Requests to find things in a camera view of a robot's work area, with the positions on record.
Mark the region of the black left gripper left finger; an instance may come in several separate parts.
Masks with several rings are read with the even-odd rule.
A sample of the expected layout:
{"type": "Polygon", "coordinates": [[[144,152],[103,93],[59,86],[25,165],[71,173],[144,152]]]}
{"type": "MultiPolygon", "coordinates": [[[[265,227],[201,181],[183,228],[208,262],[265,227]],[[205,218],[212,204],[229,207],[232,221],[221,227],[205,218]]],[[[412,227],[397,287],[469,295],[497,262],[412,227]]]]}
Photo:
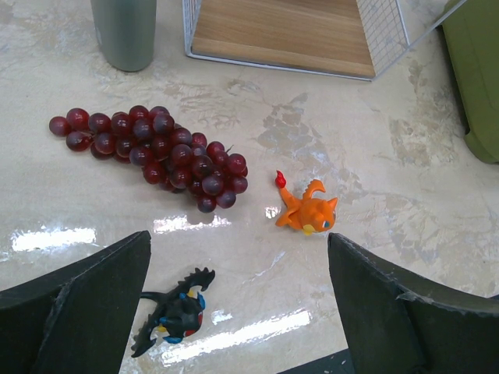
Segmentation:
{"type": "Polygon", "coordinates": [[[150,263],[150,234],[1,293],[3,373],[117,373],[150,263]]]}

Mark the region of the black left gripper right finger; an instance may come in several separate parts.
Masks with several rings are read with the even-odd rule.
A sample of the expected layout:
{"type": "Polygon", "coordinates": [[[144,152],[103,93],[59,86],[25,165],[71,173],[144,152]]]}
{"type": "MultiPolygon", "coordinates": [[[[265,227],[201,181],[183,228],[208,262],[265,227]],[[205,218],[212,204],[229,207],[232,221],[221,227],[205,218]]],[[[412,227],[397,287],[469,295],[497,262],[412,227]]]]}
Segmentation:
{"type": "Polygon", "coordinates": [[[498,300],[444,286],[343,235],[331,283],[357,373],[496,373],[498,300]]]}

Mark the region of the black bat-like toy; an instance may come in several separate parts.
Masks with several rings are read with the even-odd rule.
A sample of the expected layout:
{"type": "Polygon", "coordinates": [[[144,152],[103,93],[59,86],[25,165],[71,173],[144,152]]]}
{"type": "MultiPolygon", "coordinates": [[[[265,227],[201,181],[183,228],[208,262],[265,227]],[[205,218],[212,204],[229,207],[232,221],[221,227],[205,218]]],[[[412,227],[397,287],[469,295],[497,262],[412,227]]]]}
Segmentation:
{"type": "Polygon", "coordinates": [[[132,356],[138,358],[155,345],[156,340],[151,337],[154,330],[166,332],[163,340],[170,344],[179,344],[197,332],[206,308],[202,292],[214,278],[214,270],[196,268],[169,292],[143,291],[140,298],[154,302],[155,309],[133,337],[132,356]]]}

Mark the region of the orange dragon toy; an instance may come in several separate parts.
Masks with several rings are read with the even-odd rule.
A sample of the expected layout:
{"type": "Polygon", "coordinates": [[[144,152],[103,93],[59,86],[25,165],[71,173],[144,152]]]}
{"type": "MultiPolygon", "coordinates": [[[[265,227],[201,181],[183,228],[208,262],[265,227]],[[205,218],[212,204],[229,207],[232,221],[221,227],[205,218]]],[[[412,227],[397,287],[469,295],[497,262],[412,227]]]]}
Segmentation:
{"type": "Polygon", "coordinates": [[[301,198],[295,197],[286,189],[286,179],[280,171],[276,171],[275,185],[283,200],[286,210],[277,219],[278,227],[289,226],[293,230],[302,231],[305,235],[329,231],[336,221],[338,199],[315,198],[315,192],[326,192],[324,184],[318,179],[312,180],[301,198]]]}

